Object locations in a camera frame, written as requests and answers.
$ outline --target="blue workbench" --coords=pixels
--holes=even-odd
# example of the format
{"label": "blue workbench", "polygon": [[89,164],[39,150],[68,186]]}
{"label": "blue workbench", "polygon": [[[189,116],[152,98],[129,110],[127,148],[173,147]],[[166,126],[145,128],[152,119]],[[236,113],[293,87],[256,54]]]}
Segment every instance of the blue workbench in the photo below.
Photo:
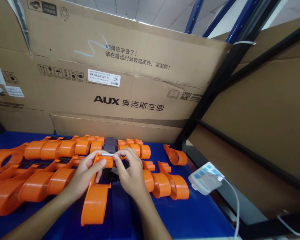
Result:
{"label": "blue workbench", "polygon": [[[13,148],[24,142],[41,140],[46,135],[4,132],[0,135],[0,149]],[[163,144],[145,143],[150,146],[151,158],[169,162]],[[162,221],[173,239],[231,237],[234,229],[210,196],[194,191],[188,181],[188,166],[172,166],[171,174],[181,175],[188,183],[188,200],[174,201],[170,197],[152,197]],[[0,238],[43,207],[53,196],[40,203],[23,203],[8,216],[0,217]],[[142,226],[134,201],[123,191],[120,182],[113,183],[108,193],[104,224],[80,226],[85,195],[76,201],[52,226],[43,239],[141,239]]]}

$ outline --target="barcode label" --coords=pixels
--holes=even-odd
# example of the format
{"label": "barcode label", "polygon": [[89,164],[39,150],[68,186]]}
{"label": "barcode label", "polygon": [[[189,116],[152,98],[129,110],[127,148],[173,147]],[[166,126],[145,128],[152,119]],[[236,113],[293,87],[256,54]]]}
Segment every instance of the barcode label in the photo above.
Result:
{"label": "barcode label", "polygon": [[106,85],[120,86],[120,75],[88,69],[88,80]]}
{"label": "barcode label", "polygon": [[11,97],[24,97],[21,88],[13,86],[5,86],[9,96]]}

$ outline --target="white cable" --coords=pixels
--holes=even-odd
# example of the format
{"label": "white cable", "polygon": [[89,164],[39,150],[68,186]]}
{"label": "white cable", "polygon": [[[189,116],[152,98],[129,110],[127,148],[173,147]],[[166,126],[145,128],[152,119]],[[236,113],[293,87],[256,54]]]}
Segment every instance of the white cable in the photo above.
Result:
{"label": "white cable", "polygon": [[286,228],[288,228],[294,235],[297,235],[297,236],[300,237],[300,233],[297,233],[295,230],[293,230],[288,224],[286,224],[286,223],[282,220],[281,216],[282,216],[282,215],[286,215],[286,214],[287,214],[287,213],[280,213],[280,214],[277,215],[277,218],[278,218],[279,221],[280,221]]}
{"label": "white cable", "polygon": [[229,181],[223,177],[223,179],[229,184],[229,186],[232,188],[234,194],[236,195],[236,199],[237,199],[237,225],[236,225],[236,231],[234,233],[234,240],[237,239],[238,236],[238,232],[239,232],[239,220],[240,220],[240,203],[239,203],[239,198],[237,195],[236,190],[234,189],[234,187],[231,185],[231,183],[229,183]]}

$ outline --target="right hand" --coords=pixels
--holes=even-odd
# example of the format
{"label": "right hand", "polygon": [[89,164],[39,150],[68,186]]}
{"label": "right hand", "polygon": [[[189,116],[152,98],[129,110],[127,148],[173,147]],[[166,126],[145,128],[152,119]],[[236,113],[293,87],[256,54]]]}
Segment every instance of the right hand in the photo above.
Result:
{"label": "right hand", "polygon": [[[144,194],[148,193],[143,177],[142,161],[136,151],[126,148],[113,155],[119,178],[123,189],[136,201]],[[129,161],[130,166],[125,169],[120,157],[124,156]]]}

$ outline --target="blue marker scribble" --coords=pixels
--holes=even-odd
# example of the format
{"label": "blue marker scribble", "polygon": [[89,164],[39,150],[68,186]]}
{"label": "blue marker scribble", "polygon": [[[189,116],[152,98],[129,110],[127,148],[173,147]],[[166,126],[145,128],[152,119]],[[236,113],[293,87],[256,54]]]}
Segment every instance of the blue marker scribble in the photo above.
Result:
{"label": "blue marker scribble", "polygon": [[84,53],[84,52],[80,52],[80,51],[73,51],[73,52],[80,53],[80,54],[82,54],[84,56],[87,56],[87,57],[94,57],[95,52],[94,52],[94,49],[93,49],[93,47],[91,46],[90,43],[95,43],[95,44],[99,45],[100,47],[102,47],[104,49],[108,49],[108,42],[107,42],[106,38],[102,34],[101,34],[101,36],[103,37],[103,40],[106,42],[106,46],[103,46],[102,44],[100,44],[98,42],[95,42],[93,40],[88,40],[88,44],[89,44],[93,54],[88,54],[88,53]]}

